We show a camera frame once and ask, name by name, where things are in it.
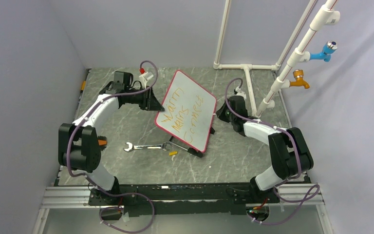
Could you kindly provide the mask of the yellow marker cap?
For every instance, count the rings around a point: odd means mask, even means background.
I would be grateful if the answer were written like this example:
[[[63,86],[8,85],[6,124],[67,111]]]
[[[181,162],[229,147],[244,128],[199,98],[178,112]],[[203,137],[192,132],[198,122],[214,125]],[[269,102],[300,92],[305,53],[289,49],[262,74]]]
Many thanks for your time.
[[[169,156],[175,156],[175,155],[177,155],[178,154],[178,152],[177,151],[172,151],[172,152],[169,152]]]

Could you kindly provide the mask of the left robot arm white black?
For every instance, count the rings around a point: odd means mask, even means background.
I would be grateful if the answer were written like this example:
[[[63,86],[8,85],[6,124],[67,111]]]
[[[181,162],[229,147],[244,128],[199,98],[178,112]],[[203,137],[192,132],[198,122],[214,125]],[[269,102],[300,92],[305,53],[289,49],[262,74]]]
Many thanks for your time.
[[[73,123],[58,130],[58,161],[72,177],[84,176],[101,191],[109,205],[120,199],[118,179],[101,164],[101,146],[97,130],[124,104],[137,104],[141,110],[163,112],[152,87],[134,87],[133,74],[116,71],[114,78],[99,93],[93,105]]]

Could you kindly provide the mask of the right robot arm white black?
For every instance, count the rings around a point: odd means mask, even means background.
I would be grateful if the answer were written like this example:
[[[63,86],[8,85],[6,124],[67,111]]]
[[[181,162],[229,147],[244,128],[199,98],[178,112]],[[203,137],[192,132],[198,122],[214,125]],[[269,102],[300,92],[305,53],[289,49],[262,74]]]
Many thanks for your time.
[[[248,115],[244,97],[229,97],[216,111],[219,120],[231,123],[238,134],[269,147],[271,166],[250,180],[249,197],[261,202],[275,185],[313,168],[314,161],[301,130],[280,128]]]

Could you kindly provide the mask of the whiteboard with red rim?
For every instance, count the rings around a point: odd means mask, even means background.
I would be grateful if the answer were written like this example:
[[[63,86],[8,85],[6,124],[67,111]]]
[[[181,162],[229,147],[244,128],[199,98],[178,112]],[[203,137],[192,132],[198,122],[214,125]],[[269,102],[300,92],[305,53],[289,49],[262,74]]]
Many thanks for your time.
[[[155,124],[160,129],[204,153],[217,106],[216,97],[181,70],[177,70],[164,96],[163,112]]]

